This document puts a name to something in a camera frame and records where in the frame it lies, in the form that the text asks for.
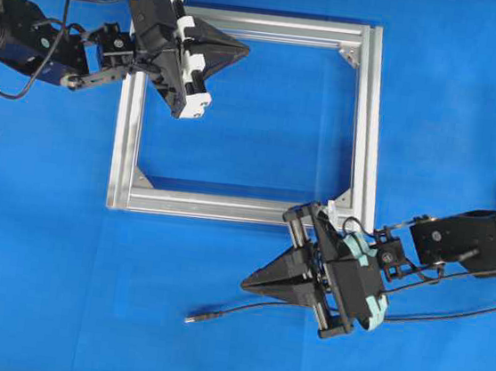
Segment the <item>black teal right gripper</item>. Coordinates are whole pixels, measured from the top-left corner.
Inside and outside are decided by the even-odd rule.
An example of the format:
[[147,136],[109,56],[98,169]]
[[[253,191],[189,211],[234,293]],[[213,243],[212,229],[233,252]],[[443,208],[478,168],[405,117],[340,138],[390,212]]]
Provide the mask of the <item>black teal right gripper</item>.
[[293,247],[244,279],[253,294],[309,307],[320,338],[346,335],[358,323],[379,327],[389,301],[375,251],[359,233],[340,234],[315,204],[283,214]]

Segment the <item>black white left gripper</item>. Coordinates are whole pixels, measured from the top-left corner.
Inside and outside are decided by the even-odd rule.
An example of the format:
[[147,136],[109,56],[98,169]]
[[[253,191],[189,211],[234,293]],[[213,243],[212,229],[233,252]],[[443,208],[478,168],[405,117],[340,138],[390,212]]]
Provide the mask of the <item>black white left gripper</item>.
[[137,61],[174,118],[200,118],[212,102],[205,81],[220,70],[244,59],[250,49],[203,19],[187,14],[184,0],[170,0],[177,18],[175,47],[156,55],[139,49]]

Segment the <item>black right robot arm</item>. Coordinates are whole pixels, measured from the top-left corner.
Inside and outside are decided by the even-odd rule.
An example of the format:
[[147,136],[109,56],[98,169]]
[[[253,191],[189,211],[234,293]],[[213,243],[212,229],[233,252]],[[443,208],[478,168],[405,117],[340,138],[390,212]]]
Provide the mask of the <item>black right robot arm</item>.
[[478,210],[442,219],[408,222],[420,265],[406,258],[389,227],[375,230],[372,242],[361,230],[336,229],[318,202],[292,206],[283,214],[292,246],[241,282],[250,293],[310,307],[319,337],[349,334],[358,322],[366,331],[385,319],[388,280],[427,269],[443,280],[446,263],[456,262],[479,278],[496,277],[496,211]]

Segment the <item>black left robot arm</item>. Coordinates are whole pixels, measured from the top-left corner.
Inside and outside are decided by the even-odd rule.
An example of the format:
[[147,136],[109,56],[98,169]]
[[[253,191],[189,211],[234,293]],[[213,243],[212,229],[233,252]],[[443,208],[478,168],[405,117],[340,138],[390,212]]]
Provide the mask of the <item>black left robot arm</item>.
[[125,0],[133,30],[116,23],[85,30],[45,17],[29,0],[0,0],[0,62],[31,81],[72,91],[143,72],[174,118],[202,117],[205,81],[244,59],[247,45],[187,14],[184,0]]

